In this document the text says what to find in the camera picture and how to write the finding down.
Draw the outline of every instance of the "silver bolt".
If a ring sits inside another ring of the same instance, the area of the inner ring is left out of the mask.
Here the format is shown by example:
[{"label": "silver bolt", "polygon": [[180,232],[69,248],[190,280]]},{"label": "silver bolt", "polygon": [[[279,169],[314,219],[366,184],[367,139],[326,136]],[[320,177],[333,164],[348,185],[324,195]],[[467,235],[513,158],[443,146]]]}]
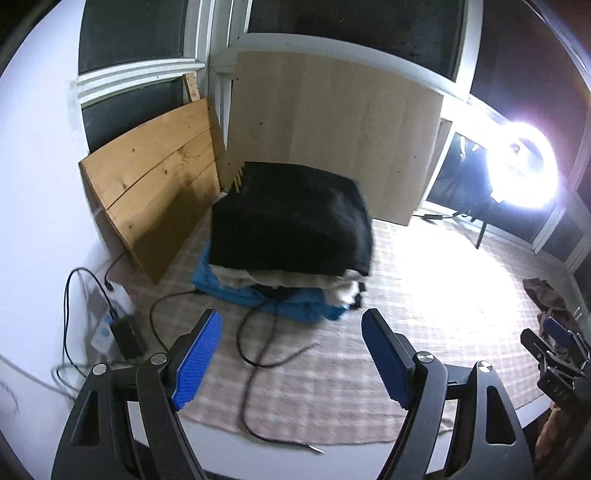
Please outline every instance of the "silver bolt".
[{"label": "silver bolt", "polygon": [[150,361],[153,365],[162,365],[166,361],[166,355],[164,355],[163,353],[157,353],[152,356]]},{"label": "silver bolt", "polygon": [[417,353],[417,358],[418,361],[424,364],[430,364],[431,362],[433,362],[433,359],[435,358],[433,356],[432,353],[429,352],[419,352]]},{"label": "silver bolt", "polygon": [[92,369],[92,372],[95,375],[102,375],[103,373],[105,373],[107,371],[107,366],[105,364],[96,364],[94,366],[94,368]]},{"label": "silver bolt", "polygon": [[492,363],[487,362],[486,360],[480,360],[476,365],[481,372],[486,374],[492,372]]}]

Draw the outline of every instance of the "stack of folded clothes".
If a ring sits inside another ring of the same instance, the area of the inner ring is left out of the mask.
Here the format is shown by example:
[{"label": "stack of folded clothes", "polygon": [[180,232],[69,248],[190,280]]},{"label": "stack of folded clothes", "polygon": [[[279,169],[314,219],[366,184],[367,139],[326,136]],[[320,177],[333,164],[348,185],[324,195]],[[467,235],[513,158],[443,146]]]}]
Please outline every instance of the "stack of folded clothes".
[{"label": "stack of folded clothes", "polygon": [[292,164],[246,163],[212,207],[192,282],[212,296],[304,322],[361,306],[371,219],[351,179]]}]

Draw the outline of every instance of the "checkered cloth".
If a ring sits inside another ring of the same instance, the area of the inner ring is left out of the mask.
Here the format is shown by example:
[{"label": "checkered cloth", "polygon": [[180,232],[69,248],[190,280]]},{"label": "checkered cloth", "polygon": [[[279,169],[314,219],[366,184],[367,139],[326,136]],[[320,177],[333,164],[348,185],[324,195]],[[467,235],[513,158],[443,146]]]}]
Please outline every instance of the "checkered cloth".
[{"label": "checkered cloth", "polygon": [[[147,312],[157,298],[190,290],[189,278],[209,239],[207,214],[187,239],[158,286],[138,273],[130,287],[145,328],[158,350]],[[406,412],[388,398],[361,335],[361,315],[379,309],[395,332],[416,350],[441,361],[472,367],[489,360],[517,408],[538,397],[535,359],[519,343],[529,327],[537,331],[535,304],[521,280],[550,279],[552,270],[518,245],[487,235],[479,250],[476,233],[461,224],[436,225],[413,219],[410,226],[374,220],[374,259],[364,294],[364,309],[347,312],[338,322],[307,325],[281,319],[265,362],[285,358],[311,343],[319,345],[287,365],[261,371],[247,409],[249,425],[259,434],[311,444],[389,442],[396,438]],[[236,350],[236,329],[247,308],[205,295],[163,301],[154,314],[164,343],[187,333],[206,308],[223,317],[223,338],[197,398],[182,414],[200,423],[239,432],[239,407],[250,367]],[[262,348],[272,316],[256,313],[243,332],[250,358]],[[453,425],[455,405],[447,402],[441,431]]]}]

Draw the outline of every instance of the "blue cloth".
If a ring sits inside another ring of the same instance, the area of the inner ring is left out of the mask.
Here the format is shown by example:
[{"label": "blue cloth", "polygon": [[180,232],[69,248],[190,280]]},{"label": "blue cloth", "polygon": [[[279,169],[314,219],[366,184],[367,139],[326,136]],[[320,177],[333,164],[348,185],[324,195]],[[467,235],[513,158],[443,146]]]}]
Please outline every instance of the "blue cloth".
[{"label": "blue cloth", "polygon": [[[221,284],[209,268],[209,244],[203,250],[191,282],[201,291],[218,299],[231,301],[246,307],[260,305],[266,298],[252,287],[232,288]],[[275,313],[275,304],[269,302],[263,305],[260,310],[268,313]],[[337,320],[343,312],[344,307],[327,305],[324,300],[324,292],[320,288],[300,288],[299,292],[278,304],[277,313],[300,322],[314,323],[323,318]]]}]

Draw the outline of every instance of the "black cloth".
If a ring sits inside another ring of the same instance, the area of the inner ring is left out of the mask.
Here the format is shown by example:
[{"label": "black cloth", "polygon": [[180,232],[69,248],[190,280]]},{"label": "black cloth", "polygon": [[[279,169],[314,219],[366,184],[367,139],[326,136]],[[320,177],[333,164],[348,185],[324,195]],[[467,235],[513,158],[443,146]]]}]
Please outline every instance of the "black cloth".
[{"label": "black cloth", "polygon": [[248,162],[235,185],[212,207],[210,264],[369,274],[371,219],[353,180],[301,165]]}]

